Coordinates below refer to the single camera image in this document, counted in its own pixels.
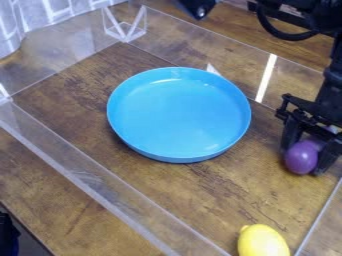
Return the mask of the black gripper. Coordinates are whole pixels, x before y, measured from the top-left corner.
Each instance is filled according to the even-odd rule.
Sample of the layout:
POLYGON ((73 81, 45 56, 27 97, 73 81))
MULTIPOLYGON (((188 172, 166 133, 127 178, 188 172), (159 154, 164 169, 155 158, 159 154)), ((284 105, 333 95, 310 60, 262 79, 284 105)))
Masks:
MULTIPOLYGON (((291 94, 282 95, 282 105, 275 116, 283 121, 280 152, 291 148, 299 141, 303 130, 316 123, 342 128, 342 70, 326 68, 323 83, 314 101, 304 100, 291 94)), ((311 173, 322 175, 342 155, 342 139, 333 136, 326 139, 314 136, 314 148, 318 151, 316 166, 311 173)))

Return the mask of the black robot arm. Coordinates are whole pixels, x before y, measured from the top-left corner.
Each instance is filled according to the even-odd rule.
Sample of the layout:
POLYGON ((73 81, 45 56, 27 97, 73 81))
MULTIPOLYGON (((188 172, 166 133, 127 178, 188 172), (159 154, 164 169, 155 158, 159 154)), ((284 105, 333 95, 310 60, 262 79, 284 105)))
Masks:
POLYGON ((342 0, 255 0, 255 13, 263 29, 286 41, 302 41, 319 34, 334 36, 331 63, 312 101, 290 94, 275 116, 283 121, 280 150, 288 170, 299 175, 321 175, 342 156, 342 0), (287 5, 296 9, 308 30, 290 34, 267 19, 287 5))

